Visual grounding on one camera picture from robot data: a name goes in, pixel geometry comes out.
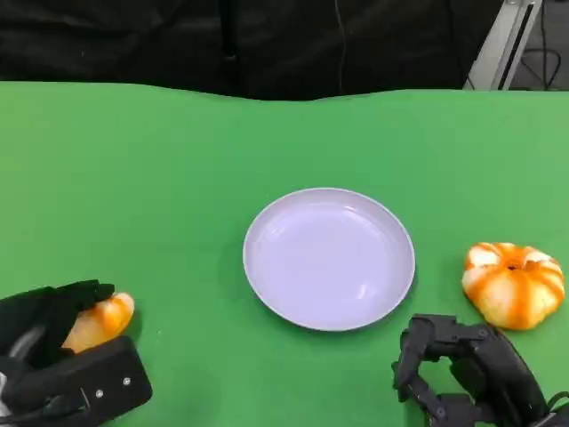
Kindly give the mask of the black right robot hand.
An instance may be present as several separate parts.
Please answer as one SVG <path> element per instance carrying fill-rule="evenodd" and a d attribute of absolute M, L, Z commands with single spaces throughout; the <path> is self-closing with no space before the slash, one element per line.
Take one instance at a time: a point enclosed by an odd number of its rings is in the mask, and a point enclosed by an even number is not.
<path fill-rule="evenodd" d="M 437 393 L 420 375 L 424 361 L 451 361 L 463 393 Z M 392 364 L 400 402 L 414 401 L 428 426 L 531 426 L 549 416 L 532 371 L 498 328 L 465 325 L 454 316 L 415 314 Z"/>

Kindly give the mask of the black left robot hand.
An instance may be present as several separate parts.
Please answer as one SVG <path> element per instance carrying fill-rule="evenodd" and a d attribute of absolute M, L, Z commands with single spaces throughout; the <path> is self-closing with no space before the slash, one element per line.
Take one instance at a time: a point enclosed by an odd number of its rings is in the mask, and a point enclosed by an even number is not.
<path fill-rule="evenodd" d="M 63 344 L 78 315 L 108 299 L 114 291 L 114 285 L 90 279 L 2 299 L 1 356 L 42 369 L 75 355 Z"/>

